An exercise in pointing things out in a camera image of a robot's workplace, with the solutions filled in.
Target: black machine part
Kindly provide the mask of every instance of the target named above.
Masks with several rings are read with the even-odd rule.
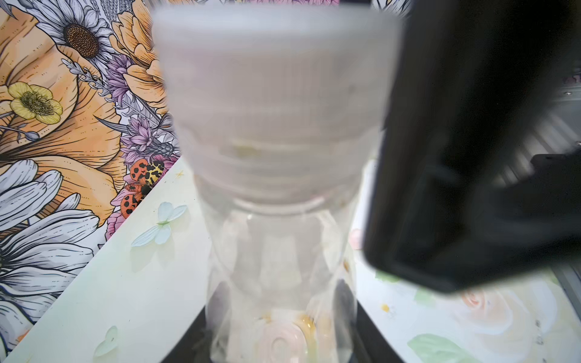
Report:
[[[581,253],[581,152],[492,183],[580,58],[579,5],[414,4],[366,229],[374,267],[452,292]]]

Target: daisy center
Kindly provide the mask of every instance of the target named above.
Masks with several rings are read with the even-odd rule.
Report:
[[[64,40],[83,58],[93,58],[99,54],[99,41],[89,29],[69,24],[64,28]]]

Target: white bottle cap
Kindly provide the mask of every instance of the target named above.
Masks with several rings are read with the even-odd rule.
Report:
[[[341,6],[170,6],[154,38],[182,154],[244,199],[302,202],[358,178],[402,21]]]

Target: white butterfly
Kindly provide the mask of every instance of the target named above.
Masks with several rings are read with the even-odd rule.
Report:
[[[170,222],[181,216],[187,209],[188,206],[174,208],[171,203],[168,202],[160,204],[159,209],[157,210],[157,219],[159,222],[140,234],[139,237],[133,241],[131,247],[144,246],[152,240],[155,240],[155,243],[158,245],[166,243],[171,235]]]

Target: yellow buttercup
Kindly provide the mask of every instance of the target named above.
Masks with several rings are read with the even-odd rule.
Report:
[[[14,97],[10,102],[10,108],[25,120],[35,118],[47,125],[54,125],[60,121],[63,106],[52,99],[52,92],[48,88],[16,82],[8,87],[8,93]]]

